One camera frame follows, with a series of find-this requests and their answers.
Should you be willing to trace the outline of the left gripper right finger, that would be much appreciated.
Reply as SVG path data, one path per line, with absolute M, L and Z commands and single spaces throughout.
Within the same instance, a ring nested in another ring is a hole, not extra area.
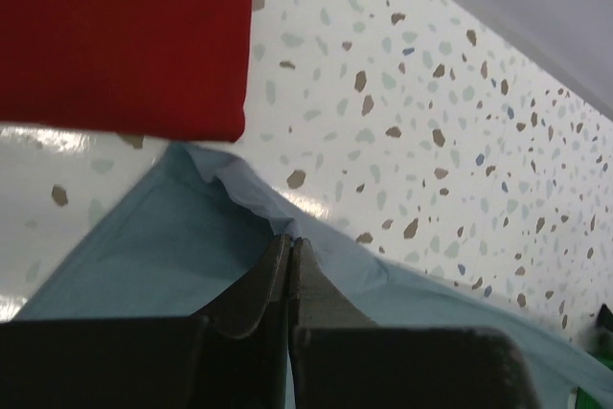
M 299 408 L 537 408 L 526 363 L 488 328 L 378 326 L 297 239 L 289 278 L 289 355 Z

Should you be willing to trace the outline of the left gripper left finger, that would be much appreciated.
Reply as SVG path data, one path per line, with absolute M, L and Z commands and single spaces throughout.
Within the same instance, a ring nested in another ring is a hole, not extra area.
M 281 408 L 288 236 L 188 316 L 13 321 L 1 328 L 5 408 Z

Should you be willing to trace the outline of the blue-grey t-shirt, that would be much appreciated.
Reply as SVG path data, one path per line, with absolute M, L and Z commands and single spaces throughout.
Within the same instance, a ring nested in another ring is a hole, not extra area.
M 375 257 L 309 216 L 234 155 L 172 144 L 19 310 L 21 320 L 187 315 L 260 258 L 278 234 L 311 242 L 323 273 L 382 326 L 488 326 L 525 357 L 540 404 L 574 388 L 612 404 L 612 373 L 533 322 Z

